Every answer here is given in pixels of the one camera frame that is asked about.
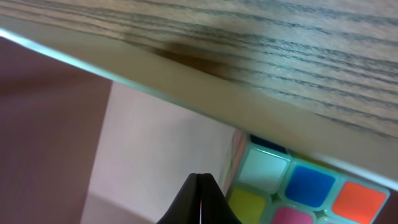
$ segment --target black pointed object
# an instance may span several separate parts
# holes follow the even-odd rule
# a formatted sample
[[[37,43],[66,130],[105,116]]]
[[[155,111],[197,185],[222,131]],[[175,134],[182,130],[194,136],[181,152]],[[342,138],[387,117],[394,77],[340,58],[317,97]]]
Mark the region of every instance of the black pointed object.
[[[241,224],[211,174],[190,174],[157,224],[197,224],[200,211],[202,224]]]

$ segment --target white surface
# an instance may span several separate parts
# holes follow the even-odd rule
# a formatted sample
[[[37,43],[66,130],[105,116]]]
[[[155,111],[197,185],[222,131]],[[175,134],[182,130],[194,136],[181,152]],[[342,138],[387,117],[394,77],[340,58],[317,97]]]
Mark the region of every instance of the white surface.
[[[282,174],[285,172],[286,166],[287,161],[285,159],[250,149],[239,180],[273,194],[277,192],[282,182]]]
[[[109,224],[109,219],[99,217],[106,217],[110,209],[98,205],[97,198],[155,223],[190,173],[209,172],[218,180],[233,131],[114,84],[81,223]],[[116,216],[113,223],[134,223],[126,217]]]

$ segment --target brown surface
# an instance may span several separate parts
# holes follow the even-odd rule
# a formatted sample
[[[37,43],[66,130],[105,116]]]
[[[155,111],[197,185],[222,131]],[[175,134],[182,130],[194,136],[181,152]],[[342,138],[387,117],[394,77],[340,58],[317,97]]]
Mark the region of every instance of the brown surface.
[[[394,0],[0,2],[0,14],[123,40],[387,138],[398,138],[397,12]]]
[[[111,82],[0,49],[0,223],[78,224]]]

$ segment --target wooden table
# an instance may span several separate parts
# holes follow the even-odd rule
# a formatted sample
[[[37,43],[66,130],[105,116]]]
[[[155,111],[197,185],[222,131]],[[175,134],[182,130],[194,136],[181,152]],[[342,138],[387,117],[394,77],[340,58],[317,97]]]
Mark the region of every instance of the wooden table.
[[[398,138],[397,12],[395,0],[0,1],[1,15],[123,40],[386,138]]]

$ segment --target blue square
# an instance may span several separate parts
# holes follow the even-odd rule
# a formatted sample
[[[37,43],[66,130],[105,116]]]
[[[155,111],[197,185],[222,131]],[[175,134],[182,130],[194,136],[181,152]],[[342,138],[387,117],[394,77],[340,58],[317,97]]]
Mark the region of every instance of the blue square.
[[[321,207],[336,179],[304,166],[297,166],[285,190],[285,196],[306,206]]]

